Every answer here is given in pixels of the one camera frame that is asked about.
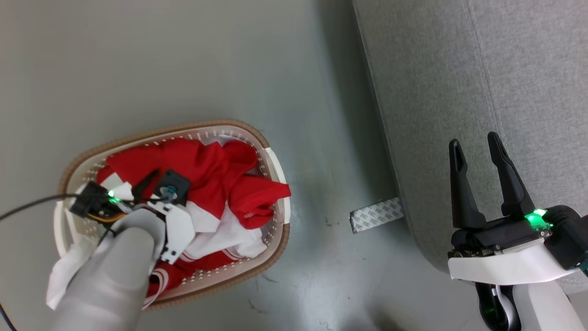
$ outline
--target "white stripe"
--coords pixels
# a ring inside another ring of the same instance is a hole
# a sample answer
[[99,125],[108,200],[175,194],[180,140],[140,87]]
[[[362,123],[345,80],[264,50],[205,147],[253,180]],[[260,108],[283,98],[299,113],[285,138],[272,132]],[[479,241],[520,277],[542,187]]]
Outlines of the white stripe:
[[143,310],[147,308],[150,304],[152,304],[155,301],[155,299],[159,297],[159,295],[165,290],[169,283],[168,272],[164,269],[157,268],[153,270],[151,275],[155,275],[157,276],[157,278],[159,278],[159,289],[157,290],[157,293],[145,299],[145,301],[143,302]]
[[184,262],[194,262],[194,261],[196,261],[196,259],[193,259],[193,258],[189,257],[186,253],[182,253],[182,255],[180,255],[180,260],[182,260]]
[[232,252],[228,249],[223,249],[222,252],[227,255],[230,259],[238,261],[243,258],[243,256],[238,255],[236,252]]

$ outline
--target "green led light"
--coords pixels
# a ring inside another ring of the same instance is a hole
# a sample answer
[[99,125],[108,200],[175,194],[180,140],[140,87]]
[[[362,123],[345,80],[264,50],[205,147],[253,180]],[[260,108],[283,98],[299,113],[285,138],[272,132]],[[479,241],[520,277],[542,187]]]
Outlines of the green led light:
[[545,215],[545,213],[547,213],[547,210],[545,210],[545,209],[536,209],[536,210],[533,212],[533,214],[537,214],[537,215],[539,215],[539,216],[541,216],[541,217],[543,217],[543,215]]
[[121,199],[114,197],[114,191],[108,191],[108,196],[110,197],[110,199],[108,199],[108,201],[112,204],[117,204],[122,201]]
[[529,221],[529,225],[534,230],[549,229],[551,227],[551,224],[543,220],[543,215],[545,215],[545,213],[547,213],[546,210],[536,209],[532,213],[525,215],[524,217]]

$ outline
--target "red fabric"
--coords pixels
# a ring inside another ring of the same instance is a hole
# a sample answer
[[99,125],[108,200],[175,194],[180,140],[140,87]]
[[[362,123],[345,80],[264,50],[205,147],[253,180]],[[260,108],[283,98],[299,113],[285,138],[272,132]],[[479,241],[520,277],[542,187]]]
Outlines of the red fabric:
[[246,229],[257,229],[272,217],[270,207],[278,199],[289,197],[290,188],[258,176],[240,176],[231,188],[229,208]]
[[[159,170],[159,175],[143,192],[144,197],[151,196],[162,174],[171,168],[190,180],[189,201],[218,219],[228,203],[246,229],[262,227],[273,217],[271,206],[278,199],[290,196],[285,184],[245,174],[257,166],[258,156],[253,147],[237,140],[221,147],[218,143],[203,145],[196,140],[174,139],[125,150],[106,162],[108,165],[96,176],[99,183],[117,173],[123,182],[135,186]],[[223,250],[199,260],[183,254],[173,265],[159,261],[150,277],[147,297],[179,286],[182,279],[191,277],[197,270],[213,270],[236,260],[239,258]]]
[[154,271],[167,274],[168,283],[164,289],[161,289],[163,284],[159,282],[159,278],[151,276],[149,278],[147,297],[157,294],[160,290],[163,290],[164,292],[180,286],[183,279],[192,277],[192,275],[198,270],[215,270],[237,260],[238,259],[235,259],[229,253],[222,250],[207,255],[199,260],[192,260],[183,254],[173,265],[159,261],[155,265]]
[[96,174],[96,182],[98,184],[102,184],[102,182],[110,177],[113,173],[114,169],[111,166],[106,165],[104,168],[98,171],[98,174]]
[[131,186],[139,184],[154,170],[165,166],[160,146],[140,146],[125,150],[106,159],[106,163],[114,169],[123,182]]

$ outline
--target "basket handle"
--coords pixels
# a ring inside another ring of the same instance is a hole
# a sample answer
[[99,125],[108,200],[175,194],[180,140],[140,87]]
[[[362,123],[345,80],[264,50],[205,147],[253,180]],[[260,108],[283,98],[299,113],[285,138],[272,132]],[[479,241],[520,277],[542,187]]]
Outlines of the basket handle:
[[64,201],[57,201],[55,210],[53,211],[53,235],[55,237],[55,245],[60,257],[63,257],[68,252],[68,236],[65,224]]
[[[268,154],[269,159],[272,161],[274,170],[278,175],[278,180],[282,184],[286,183],[286,176],[284,175],[284,171],[282,170],[282,165],[276,156],[276,153],[272,151],[271,147],[265,149],[265,152]],[[284,201],[284,224],[290,224],[290,215],[292,214],[291,206],[290,206],[290,197],[283,198]]]

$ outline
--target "yellow wire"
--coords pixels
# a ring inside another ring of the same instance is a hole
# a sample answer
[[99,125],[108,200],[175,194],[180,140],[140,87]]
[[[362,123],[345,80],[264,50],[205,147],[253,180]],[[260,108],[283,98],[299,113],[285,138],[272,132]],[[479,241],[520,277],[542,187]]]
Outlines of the yellow wire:
[[100,222],[103,222],[103,223],[114,223],[114,222],[120,220],[121,218],[123,218],[125,215],[126,214],[120,214],[120,215],[114,217],[113,219],[102,219],[102,218],[100,218],[98,216],[94,216],[92,214],[88,214],[89,217],[92,217],[96,221],[100,221]]

